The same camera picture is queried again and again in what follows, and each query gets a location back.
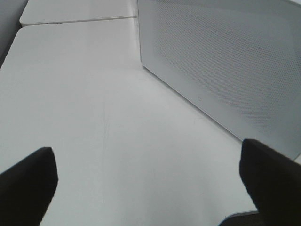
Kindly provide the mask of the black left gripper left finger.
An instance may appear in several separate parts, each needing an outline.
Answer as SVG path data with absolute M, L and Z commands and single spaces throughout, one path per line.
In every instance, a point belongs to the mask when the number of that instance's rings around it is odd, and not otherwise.
M 0 175 L 0 224 L 38 226 L 58 185 L 53 149 L 42 147 Z

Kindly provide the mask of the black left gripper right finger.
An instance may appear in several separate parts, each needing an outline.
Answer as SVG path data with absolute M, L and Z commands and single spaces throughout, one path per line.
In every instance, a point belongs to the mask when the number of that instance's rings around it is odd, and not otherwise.
M 301 166 L 255 139 L 244 139 L 242 182 L 267 226 L 301 224 Z

